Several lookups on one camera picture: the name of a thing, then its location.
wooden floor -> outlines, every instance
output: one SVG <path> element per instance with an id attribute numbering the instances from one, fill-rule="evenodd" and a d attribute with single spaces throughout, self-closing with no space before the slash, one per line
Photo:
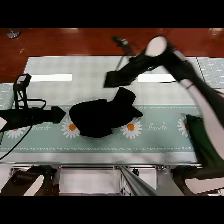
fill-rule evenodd
<path id="1" fill-rule="evenodd" d="M 29 56 L 122 55 L 112 36 L 125 38 L 135 53 L 149 40 L 165 35 L 186 56 L 224 57 L 222 28 L 21 28 L 9 39 L 0 28 L 0 82 L 13 82 Z"/>

robotic arm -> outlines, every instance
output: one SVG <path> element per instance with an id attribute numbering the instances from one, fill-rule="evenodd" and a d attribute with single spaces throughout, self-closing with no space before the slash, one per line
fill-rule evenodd
<path id="1" fill-rule="evenodd" d="M 104 87 L 130 85 L 139 74 L 158 66 L 164 66 L 198 104 L 207 135 L 224 159 L 224 98 L 199 78 L 191 63 L 165 37 L 153 38 L 127 65 L 108 72 Z"/>

white flower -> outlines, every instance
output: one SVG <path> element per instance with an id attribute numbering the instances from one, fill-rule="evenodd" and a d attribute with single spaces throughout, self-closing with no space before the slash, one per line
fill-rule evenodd
<path id="1" fill-rule="evenodd" d="M 132 139 L 141 134 L 141 126 L 142 125 L 140 124 L 140 121 L 133 119 L 130 123 L 123 126 L 121 131 L 123 132 L 123 135 L 126 136 L 126 138 Z"/>
<path id="2" fill-rule="evenodd" d="M 23 131 L 25 131 L 25 130 L 26 130 L 26 128 L 13 129 L 13 130 L 7 131 L 6 135 L 8 135 L 8 138 L 17 138 L 20 135 L 22 135 Z"/>
<path id="3" fill-rule="evenodd" d="M 80 131 L 76 127 L 75 124 L 72 123 L 70 119 L 66 119 L 65 122 L 63 122 L 61 131 L 64 132 L 63 135 L 66 136 L 66 138 L 75 138 L 76 136 L 79 136 Z"/>
<path id="4" fill-rule="evenodd" d="M 184 124 L 184 118 L 180 118 L 177 122 L 177 127 L 178 127 L 178 131 L 181 131 L 182 135 L 184 135 L 185 137 L 188 137 L 188 133 L 187 133 L 187 129 L 185 127 L 185 124 Z"/>

black cloth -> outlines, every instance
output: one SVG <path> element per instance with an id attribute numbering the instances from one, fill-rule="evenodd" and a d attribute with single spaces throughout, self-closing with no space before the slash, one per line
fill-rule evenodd
<path id="1" fill-rule="evenodd" d="M 143 116 L 132 106 L 135 97 L 133 92 L 121 87 L 111 102 L 99 99 L 79 103 L 69 110 L 69 115 L 80 135 L 104 137 L 112 134 L 112 128 L 121 127 L 134 117 Z"/>

